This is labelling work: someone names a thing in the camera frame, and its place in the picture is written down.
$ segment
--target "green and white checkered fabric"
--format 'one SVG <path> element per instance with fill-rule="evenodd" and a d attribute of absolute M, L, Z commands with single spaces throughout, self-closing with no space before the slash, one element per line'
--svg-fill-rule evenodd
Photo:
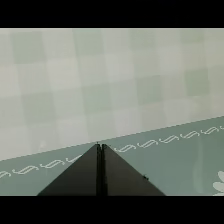
<path fill-rule="evenodd" d="M 0 160 L 224 115 L 224 29 L 0 29 Z"/>

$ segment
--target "black triangular object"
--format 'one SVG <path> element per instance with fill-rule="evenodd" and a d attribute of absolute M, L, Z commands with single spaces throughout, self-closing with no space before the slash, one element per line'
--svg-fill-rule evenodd
<path fill-rule="evenodd" d="M 107 145 L 94 145 L 38 196 L 164 196 Z"/>

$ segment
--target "white flower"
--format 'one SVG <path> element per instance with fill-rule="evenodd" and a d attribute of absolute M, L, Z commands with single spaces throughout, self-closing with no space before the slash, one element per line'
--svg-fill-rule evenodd
<path fill-rule="evenodd" d="M 220 180 L 223 182 L 215 182 L 213 183 L 213 187 L 219 191 L 219 192 L 222 192 L 222 193 L 217 193 L 217 194 L 214 194 L 213 196 L 224 196 L 224 172 L 222 171 L 219 171 L 218 172 L 218 176 L 220 178 Z"/>

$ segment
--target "gingham pattern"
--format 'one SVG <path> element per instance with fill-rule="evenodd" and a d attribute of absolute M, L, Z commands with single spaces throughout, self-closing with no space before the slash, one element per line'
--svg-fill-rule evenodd
<path fill-rule="evenodd" d="M 223 29 L 0 29 L 0 160 L 224 115 Z"/>

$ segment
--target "table surface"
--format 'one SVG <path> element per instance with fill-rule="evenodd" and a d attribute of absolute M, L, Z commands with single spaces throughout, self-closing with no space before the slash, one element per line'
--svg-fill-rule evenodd
<path fill-rule="evenodd" d="M 99 142 L 166 195 L 222 195 L 224 117 Z M 0 162 L 0 195 L 37 195 L 95 142 Z"/>

